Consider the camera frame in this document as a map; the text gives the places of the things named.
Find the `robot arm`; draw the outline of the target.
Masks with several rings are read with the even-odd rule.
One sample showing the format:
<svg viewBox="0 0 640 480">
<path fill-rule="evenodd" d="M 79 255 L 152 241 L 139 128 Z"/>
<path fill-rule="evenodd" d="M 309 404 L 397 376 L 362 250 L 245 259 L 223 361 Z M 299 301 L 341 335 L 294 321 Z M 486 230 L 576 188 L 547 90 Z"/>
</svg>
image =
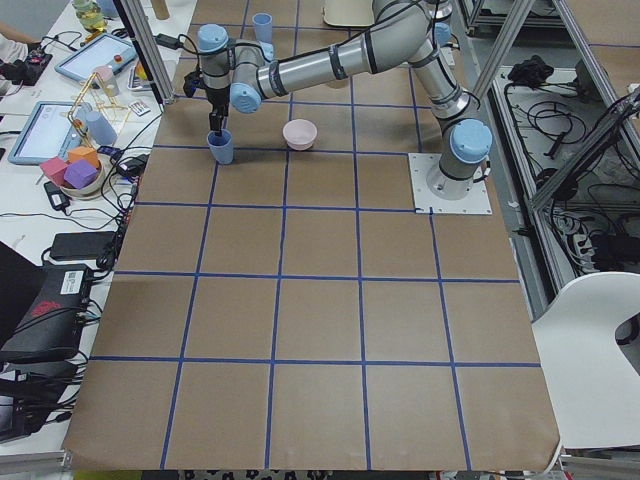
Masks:
<svg viewBox="0 0 640 480">
<path fill-rule="evenodd" d="M 251 114 L 262 102 L 361 74 L 378 74 L 406 63 L 422 84 L 437 119 L 443 148 L 427 185 L 446 200 L 466 197 L 493 143 L 472 108 L 480 102 L 452 73 L 436 41 L 436 13 L 424 1 L 375 1 L 374 23 L 340 43 L 285 59 L 259 41 L 230 37 L 217 24 L 198 31 L 198 64 L 192 76 L 211 105 L 210 129 L 220 133 L 229 110 Z"/>
</svg>

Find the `blue cup near arm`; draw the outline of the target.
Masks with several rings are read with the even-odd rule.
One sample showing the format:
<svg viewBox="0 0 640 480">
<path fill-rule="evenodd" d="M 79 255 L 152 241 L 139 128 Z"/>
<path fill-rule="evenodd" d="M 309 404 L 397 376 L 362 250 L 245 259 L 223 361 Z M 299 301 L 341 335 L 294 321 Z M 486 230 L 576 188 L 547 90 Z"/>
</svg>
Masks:
<svg viewBox="0 0 640 480">
<path fill-rule="evenodd" d="M 272 43 L 273 18 L 265 12 L 258 12 L 252 17 L 255 38 L 259 42 Z"/>
</svg>

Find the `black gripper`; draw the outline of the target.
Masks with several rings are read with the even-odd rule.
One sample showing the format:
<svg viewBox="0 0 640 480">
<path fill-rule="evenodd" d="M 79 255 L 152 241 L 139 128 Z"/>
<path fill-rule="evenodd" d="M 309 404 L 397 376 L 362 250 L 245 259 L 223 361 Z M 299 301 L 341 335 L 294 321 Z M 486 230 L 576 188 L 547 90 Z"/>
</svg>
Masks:
<svg viewBox="0 0 640 480">
<path fill-rule="evenodd" d="M 222 136 L 224 127 L 224 116 L 229 115 L 230 104 L 230 86 L 223 88 L 204 88 L 207 100 L 211 104 L 211 113 L 209 114 L 210 130 Z"/>
</svg>

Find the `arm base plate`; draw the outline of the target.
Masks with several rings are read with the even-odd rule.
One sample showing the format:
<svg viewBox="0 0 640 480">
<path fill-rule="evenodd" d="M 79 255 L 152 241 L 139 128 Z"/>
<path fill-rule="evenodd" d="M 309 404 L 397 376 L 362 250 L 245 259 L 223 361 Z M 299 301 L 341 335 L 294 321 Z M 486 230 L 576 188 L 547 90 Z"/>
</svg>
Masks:
<svg viewBox="0 0 640 480">
<path fill-rule="evenodd" d="M 452 180 L 439 165 L 438 153 L 409 153 L 414 211 L 417 214 L 491 215 L 486 181 L 478 167 L 472 178 Z"/>
</svg>

